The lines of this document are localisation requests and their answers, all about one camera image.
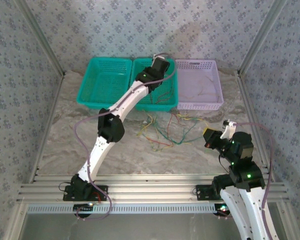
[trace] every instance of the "teal basket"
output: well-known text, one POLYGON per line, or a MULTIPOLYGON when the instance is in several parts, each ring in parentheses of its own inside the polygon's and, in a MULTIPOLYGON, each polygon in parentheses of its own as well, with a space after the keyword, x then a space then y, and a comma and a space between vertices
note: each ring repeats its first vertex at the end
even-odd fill
MULTIPOLYGON (((172 74, 175 67, 175 63, 172 59, 168 59, 170 66, 166 72, 165 77, 172 74)), ((152 64, 151 58, 137 58, 132 64, 132 73, 130 86, 133 84, 138 73, 142 72, 146 67, 150 67, 152 64)), ((139 103, 136 104, 135 108, 139 111, 160 111, 168 112, 172 108, 178 105, 178 81, 177 71, 168 80, 165 80, 160 86, 158 86, 151 94, 144 97, 139 103)))
POLYGON ((109 108, 129 88, 131 68, 130 59, 92 58, 85 71, 76 101, 90 109, 109 108))

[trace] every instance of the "patterned wallpaper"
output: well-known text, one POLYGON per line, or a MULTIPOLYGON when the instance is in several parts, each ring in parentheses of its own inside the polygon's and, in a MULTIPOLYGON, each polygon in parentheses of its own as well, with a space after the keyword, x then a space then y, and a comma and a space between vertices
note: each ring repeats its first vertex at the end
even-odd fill
POLYGON ((300 224, 300 0, 287 2, 244 79, 300 224))
POLYGON ((0 0, 0 239, 28 181, 60 80, 12 0, 0 0))
POLYGON ((215 59, 238 68, 273 0, 26 0, 65 70, 93 56, 215 59))

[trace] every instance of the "plastic basket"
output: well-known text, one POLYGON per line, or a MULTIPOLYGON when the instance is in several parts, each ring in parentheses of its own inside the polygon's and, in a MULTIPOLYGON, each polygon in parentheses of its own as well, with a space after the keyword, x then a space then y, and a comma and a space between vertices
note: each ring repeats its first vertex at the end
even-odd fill
POLYGON ((218 110, 224 103, 214 60, 178 59, 179 110, 218 110))
MULTIPOLYGON (((165 77, 169 76, 174 68, 175 64, 172 59, 168 59, 170 66, 166 72, 165 77)), ((137 58, 132 64, 132 73, 130 86, 135 80, 138 73, 146 67, 150 67, 152 64, 151 58, 137 58)), ((139 111, 161 111, 168 112, 172 108, 178 105, 178 81, 177 72, 170 79, 165 80, 160 86, 158 86, 151 94, 144 97, 135 108, 139 111)))
POLYGON ((76 101, 91 109, 109 108, 129 87, 132 61, 95 57, 88 64, 76 101))

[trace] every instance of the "marble surface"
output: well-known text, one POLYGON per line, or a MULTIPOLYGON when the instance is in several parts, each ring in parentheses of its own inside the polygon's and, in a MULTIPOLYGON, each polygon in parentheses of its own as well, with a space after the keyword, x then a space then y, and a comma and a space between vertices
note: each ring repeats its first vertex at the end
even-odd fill
MULTIPOLYGON (((225 119, 247 122, 248 117, 244 102, 232 71, 219 71, 224 104, 218 111, 199 111, 173 109, 182 115, 198 117, 205 120, 209 127, 222 129, 225 119)), ((78 121, 96 114, 83 105, 77 104, 76 97, 82 81, 82 74, 67 72, 63 80, 58 97, 53 123, 45 144, 42 159, 39 162, 38 175, 73 175, 85 163, 86 153, 84 148, 74 137, 73 126, 78 121)), ((167 127, 171 118, 169 112, 148 112, 156 116, 157 122, 162 127, 167 127)), ((218 162, 218 152, 206 149, 205 141, 200 138, 191 144, 180 144, 154 151, 150 142, 143 136, 137 136, 141 125, 148 116, 144 111, 131 111, 124 121, 125 135, 122 140, 114 145, 104 159, 98 175, 106 174, 220 174, 225 171, 218 162)), ((206 127, 204 121, 199 121, 189 132, 186 140, 201 137, 206 127)), ((193 120, 181 120, 178 124, 172 118, 169 126, 169 136, 175 140, 182 138, 184 128, 193 126, 193 120)), ((92 149, 97 137, 97 120, 83 123, 78 127, 78 135, 84 140, 89 150, 92 149)), ((250 127, 239 127, 238 130, 251 132, 250 127)), ((150 138, 156 139, 157 133, 153 126, 147 129, 150 138)), ((253 152, 254 161, 260 164, 256 149, 253 152)), ((225 159, 221 160, 224 166, 228 165, 225 159)))

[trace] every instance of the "purple plastic basket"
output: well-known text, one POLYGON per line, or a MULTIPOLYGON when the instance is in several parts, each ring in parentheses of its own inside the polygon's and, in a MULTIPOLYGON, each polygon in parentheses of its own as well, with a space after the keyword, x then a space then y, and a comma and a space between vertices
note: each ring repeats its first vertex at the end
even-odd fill
POLYGON ((180 110, 218 110, 224 103, 216 61, 176 60, 178 73, 177 108, 180 110))

